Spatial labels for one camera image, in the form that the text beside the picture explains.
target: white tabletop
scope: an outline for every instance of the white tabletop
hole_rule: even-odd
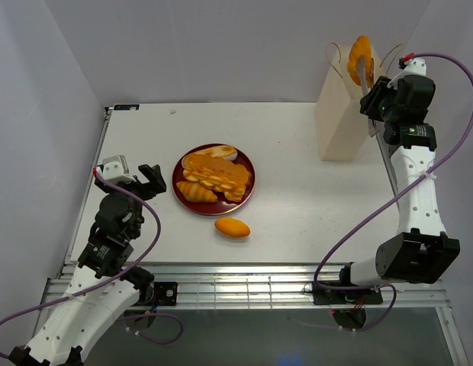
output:
[[[141,104],[113,111],[99,162],[113,155],[137,166],[160,164],[167,192],[149,201],[162,235],[145,262],[311,263],[361,219],[392,197],[375,139],[351,163],[322,162],[313,103]],[[230,214],[247,223],[248,239],[233,241],[214,229],[214,217],[189,212],[172,192],[172,171],[190,149],[226,143],[243,151],[256,170],[253,196]],[[105,193],[94,186],[82,215],[72,260],[85,247]],[[135,259],[152,241],[155,220],[146,211],[142,235],[131,244]],[[397,209],[390,207],[352,237],[332,262],[360,261],[395,235]]]

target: beige paper bag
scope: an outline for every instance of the beige paper bag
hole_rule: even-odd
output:
[[[335,56],[316,105],[316,123],[321,160],[352,161],[368,138],[367,117],[360,114],[362,88],[346,69],[351,46],[337,45]],[[374,81],[384,75],[381,61],[371,46]]]

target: gray wall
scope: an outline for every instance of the gray wall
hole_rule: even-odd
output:
[[[0,319],[39,304],[63,261],[102,113],[43,0],[0,0]],[[36,316],[0,328],[4,353]]]
[[[46,0],[104,106],[316,101],[328,42],[368,34],[383,56],[409,40],[429,2]]]
[[[407,52],[451,54],[473,72],[473,0],[433,0],[421,18]],[[467,78],[446,61],[429,59],[428,74],[437,92],[427,120],[436,128],[443,156],[460,135],[471,113],[472,91]],[[440,214],[448,234],[460,239],[461,254],[443,276],[453,315],[473,364],[473,130],[459,152],[437,172]]]

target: toy food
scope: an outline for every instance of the toy food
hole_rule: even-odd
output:
[[[237,152],[237,149],[235,149],[232,146],[219,145],[219,146],[208,147],[207,149],[203,149],[203,150],[198,150],[196,152],[193,152],[193,154],[209,155],[209,156],[213,156],[214,158],[223,158],[225,160],[233,161],[234,159],[237,158],[238,152]],[[185,156],[182,159],[182,166],[184,168],[186,165],[186,159],[189,157],[189,155]]]
[[[189,202],[216,202],[217,197],[211,190],[206,189],[198,183],[180,181],[176,183],[177,188]]]
[[[231,217],[221,217],[214,221],[214,227],[216,227],[216,230],[218,230],[221,235],[231,239],[242,239],[250,235],[248,225]]]
[[[346,69],[349,72],[350,78],[358,86],[361,85],[359,74],[357,74],[357,62],[361,57],[365,60],[365,80],[367,81],[367,87],[371,88],[374,84],[374,60],[371,55],[371,44],[368,41],[367,36],[360,36],[356,42],[352,45],[352,49],[349,54],[349,61],[346,64]]]
[[[241,164],[198,154],[187,156],[182,175],[192,183],[223,192],[227,200],[234,202],[241,202],[251,178],[251,174]]]

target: plate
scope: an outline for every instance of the plate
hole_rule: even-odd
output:
[[[236,147],[236,151],[238,152],[238,155],[236,159],[233,161],[235,164],[241,164],[243,165],[246,170],[250,172],[252,177],[250,178],[250,184],[246,188],[245,193],[243,194],[243,198],[241,202],[232,202],[227,200],[224,197],[223,193],[220,192],[215,192],[218,197],[218,201],[208,203],[208,202],[189,202],[187,201],[180,190],[177,188],[175,185],[176,183],[180,181],[185,181],[184,175],[182,175],[182,172],[184,171],[184,168],[182,167],[182,159],[187,156],[188,154],[194,153],[199,150],[207,149],[208,147],[213,147],[213,146],[219,146],[219,145],[226,145],[224,143],[209,143],[208,145],[203,145],[199,147],[195,147],[191,151],[188,151],[186,154],[184,154],[181,159],[177,162],[174,168],[174,173],[172,174],[172,190],[174,191],[175,196],[179,200],[181,204],[183,204],[185,207],[187,207],[189,210],[201,214],[201,215],[223,215],[223,214],[228,214],[229,212],[236,210],[238,207],[244,205],[248,199],[250,198],[250,195],[253,192],[253,185],[255,184],[255,170],[253,169],[252,162],[246,156],[243,152],[239,151]]]

